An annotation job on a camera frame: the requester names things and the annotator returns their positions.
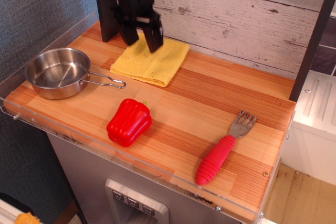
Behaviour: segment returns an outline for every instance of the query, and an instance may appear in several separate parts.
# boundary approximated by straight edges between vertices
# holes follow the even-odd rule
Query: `wooden countertop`
[[[265,172],[272,174],[296,105],[288,100],[294,81],[189,51],[169,85],[161,88],[109,72],[126,46],[119,35],[102,42],[99,23],[69,45],[89,56],[91,71],[125,81],[125,89],[88,84],[71,98],[47,100],[26,81],[6,98],[5,108],[164,186],[254,223],[271,180]],[[153,118],[151,127],[128,148],[111,142],[106,132],[126,98],[146,101]],[[217,176],[197,186],[195,173],[202,158],[228,134],[242,109],[258,116],[256,125],[237,140]]]

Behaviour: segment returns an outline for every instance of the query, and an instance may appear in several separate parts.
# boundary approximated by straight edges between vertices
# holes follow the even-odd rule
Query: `saucepan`
[[[88,83],[125,88],[125,82],[91,72],[90,66],[90,59],[84,52],[73,48],[56,48],[33,57],[26,66],[25,75],[35,92],[48,99],[71,97]],[[91,74],[108,78],[113,83],[90,81]]]

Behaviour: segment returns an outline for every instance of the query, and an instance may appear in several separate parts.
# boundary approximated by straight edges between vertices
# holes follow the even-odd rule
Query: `white wooden wall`
[[[323,0],[155,0],[164,34],[208,55],[294,79]]]

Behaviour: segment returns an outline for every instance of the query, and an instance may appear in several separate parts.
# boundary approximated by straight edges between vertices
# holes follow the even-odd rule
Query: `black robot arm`
[[[153,10],[154,0],[117,0],[113,7],[119,33],[128,45],[139,37],[136,28],[141,28],[150,52],[163,45],[163,28],[160,16]]]

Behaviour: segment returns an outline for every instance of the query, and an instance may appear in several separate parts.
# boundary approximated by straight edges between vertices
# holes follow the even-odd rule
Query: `toy pepper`
[[[147,106],[134,99],[121,102],[116,114],[107,125],[109,139],[121,146],[130,146],[152,124]]]

